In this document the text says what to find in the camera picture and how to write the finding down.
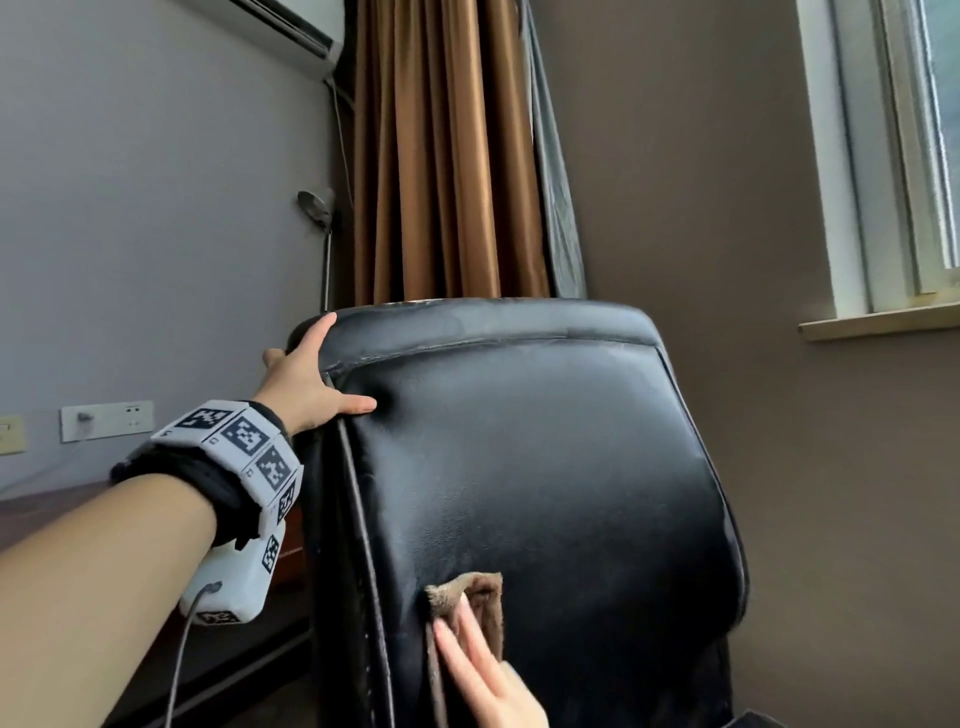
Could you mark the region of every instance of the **hand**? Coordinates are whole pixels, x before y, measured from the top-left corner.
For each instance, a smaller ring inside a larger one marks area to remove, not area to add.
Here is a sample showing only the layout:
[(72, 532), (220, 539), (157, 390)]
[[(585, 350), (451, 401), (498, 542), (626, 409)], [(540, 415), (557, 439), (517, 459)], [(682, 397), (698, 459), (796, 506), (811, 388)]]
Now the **hand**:
[(267, 374), (253, 399), (274, 410), (290, 435), (325, 425), (337, 415), (365, 415), (376, 408), (374, 398), (345, 395), (320, 377), (320, 347), (336, 322), (336, 313), (326, 314), (289, 355), (280, 349), (263, 352)]
[(548, 728), (546, 713), (507, 663), (498, 663), (464, 596), (454, 614), (467, 642), (467, 653), (442, 619), (433, 623), (437, 647), (444, 656), (480, 728)]

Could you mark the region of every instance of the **chair backrest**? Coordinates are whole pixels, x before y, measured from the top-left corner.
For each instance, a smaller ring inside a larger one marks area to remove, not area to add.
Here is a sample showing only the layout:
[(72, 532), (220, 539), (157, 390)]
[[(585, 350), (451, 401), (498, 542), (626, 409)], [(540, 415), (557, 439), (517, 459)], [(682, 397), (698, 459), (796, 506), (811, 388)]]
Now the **chair backrest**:
[(642, 312), (353, 308), (321, 369), (379, 402), (298, 442), (325, 725), (432, 724), (422, 591), (465, 571), (503, 572), (506, 659), (551, 725), (730, 719), (745, 561)]

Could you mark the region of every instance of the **wall socket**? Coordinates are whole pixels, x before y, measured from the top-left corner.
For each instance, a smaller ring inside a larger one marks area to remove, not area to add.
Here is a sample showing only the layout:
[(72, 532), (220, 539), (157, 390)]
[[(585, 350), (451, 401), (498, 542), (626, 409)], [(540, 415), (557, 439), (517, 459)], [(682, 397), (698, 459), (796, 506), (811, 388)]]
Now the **wall socket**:
[(96, 440), (154, 431), (154, 403), (121, 401), (82, 404), (60, 410), (60, 441)]
[(0, 417), (0, 455), (13, 455), (27, 449), (27, 428), (20, 415)]

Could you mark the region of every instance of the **brown cloth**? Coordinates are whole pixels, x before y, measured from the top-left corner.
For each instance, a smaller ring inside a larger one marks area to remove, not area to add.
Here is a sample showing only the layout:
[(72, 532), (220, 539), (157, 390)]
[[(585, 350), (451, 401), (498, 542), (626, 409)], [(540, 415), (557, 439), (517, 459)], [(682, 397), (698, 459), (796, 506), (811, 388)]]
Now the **brown cloth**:
[(499, 573), (480, 573), (472, 571), (461, 574), (453, 581), (439, 587), (427, 587), (426, 596), (430, 603), (430, 622), (426, 625), (427, 675), (430, 680), (430, 696), (433, 700), (433, 715), (437, 728), (449, 728), (446, 699), (444, 697), (444, 679), (440, 667), (440, 656), (433, 637), (433, 620), (444, 619), (460, 646), (466, 650), (466, 641), (453, 620), (454, 611), (460, 603), (460, 596), (467, 595), (467, 601), (473, 614), (480, 623), (480, 629), (487, 640), (493, 657), (503, 660), (503, 575)]

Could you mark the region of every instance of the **gray curtain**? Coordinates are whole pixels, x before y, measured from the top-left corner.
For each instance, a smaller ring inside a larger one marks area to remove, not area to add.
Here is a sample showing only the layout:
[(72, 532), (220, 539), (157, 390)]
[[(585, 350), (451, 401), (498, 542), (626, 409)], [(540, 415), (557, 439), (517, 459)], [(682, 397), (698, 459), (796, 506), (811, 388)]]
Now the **gray curtain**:
[(550, 88), (543, 70), (543, 57), (530, 0), (517, 0), (520, 33), (526, 61), (527, 99), (534, 155), (540, 175), (540, 201), (543, 206), (543, 237), (547, 251), (547, 271), (553, 294), (562, 299), (585, 299), (587, 281), (580, 255), (580, 236), (573, 215), (570, 185), (566, 178), (564, 152), (557, 133), (557, 120), (550, 101)]

